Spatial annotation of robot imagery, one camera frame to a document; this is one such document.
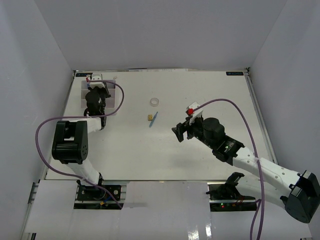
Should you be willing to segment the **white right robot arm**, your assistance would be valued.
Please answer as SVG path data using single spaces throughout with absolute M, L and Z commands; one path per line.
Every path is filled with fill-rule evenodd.
M 311 222 L 320 206 L 320 184 L 314 173 L 308 170 L 296 172 L 265 158 L 257 158 L 243 143 L 226 135 L 224 126 L 213 117 L 188 117 L 171 130 L 179 142 L 187 134 L 188 139 L 196 138 L 209 147 L 221 162 L 257 176 L 257 180 L 250 180 L 243 173 L 232 173 L 225 182 L 229 198 L 262 197 L 283 208 L 297 221 Z

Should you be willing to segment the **light blue pen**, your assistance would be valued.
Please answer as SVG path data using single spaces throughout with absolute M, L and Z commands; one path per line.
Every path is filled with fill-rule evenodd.
M 149 127 L 151 128 L 152 126 L 153 126 L 153 124 L 154 124 L 154 122 L 155 122 L 155 120 L 156 120 L 156 118 L 157 118 L 157 115 L 158 115 L 158 111 L 155 113 L 155 115 L 153 115 L 152 117 L 151 117 L 151 120 L 150 120 L 150 124 L 149 124 Z

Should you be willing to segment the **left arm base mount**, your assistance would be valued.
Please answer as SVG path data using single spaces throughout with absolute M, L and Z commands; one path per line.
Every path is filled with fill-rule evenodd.
M 118 184 L 102 185 L 110 192 L 93 187 L 79 185 L 77 187 L 73 208 L 76 210 L 120 210 L 125 201 L 125 191 Z

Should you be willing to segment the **black logo label left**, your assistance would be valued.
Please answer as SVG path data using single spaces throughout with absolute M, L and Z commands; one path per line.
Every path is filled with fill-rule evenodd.
M 92 72 L 77 72 L 75 74 L 75 77 L 86 78 L 86 77 L 90 77 L 92 74 L 93 74 Z

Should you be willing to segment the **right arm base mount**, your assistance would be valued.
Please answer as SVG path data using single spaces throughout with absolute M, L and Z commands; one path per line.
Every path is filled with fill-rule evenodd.
M 211 212 L 255 212 L 257 200 L 241 195 L 237 190 L 243 173 L 234 172 L 223 183 L 208 183 L 209 206 Z

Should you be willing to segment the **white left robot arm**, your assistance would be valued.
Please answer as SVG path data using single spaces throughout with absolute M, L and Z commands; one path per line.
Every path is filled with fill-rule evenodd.
M 88 159 L 88 135 L 105 128 L 107 123 L 106 99 L 110 97 L 111 94 L 106 86 L 100 84 L 88 87 L 83 118 L 58 121 L 51 148 L 52 157 L 68 166 L 75 175 L 80 177 L 83 184 L 86 184 L 87 181 L 92 183 L 88 188 L 88 193 L 96 200 L 105 196 L 106 187 L 99 183 L 101 175 Z

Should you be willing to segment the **clear tape roll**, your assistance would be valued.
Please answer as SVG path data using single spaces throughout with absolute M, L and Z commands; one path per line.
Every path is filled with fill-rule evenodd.
M 149 103 L 150 103 L 150 105 L 152 107 L 157 107 L 159 105 L 159 103 L 160 103 L 160 100 L 158 98 L 156 98 L 156 97 L 153 97 L 153 98 L 150 99 Z

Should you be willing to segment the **white compartment organizer box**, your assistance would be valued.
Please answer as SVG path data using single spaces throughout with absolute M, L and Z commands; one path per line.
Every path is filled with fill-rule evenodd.
M 84 116 L 101 116 L 112 113 L 116 109 L 116 86 L 110 82 L 104 82 L 104 86 L 108 88 L 111 97 L 106 99 L 105 107 L 98 107 L 97 87 L 87 88 L 87 82 L 85 80 L 81 82 L 80 108 L 83 110 Z

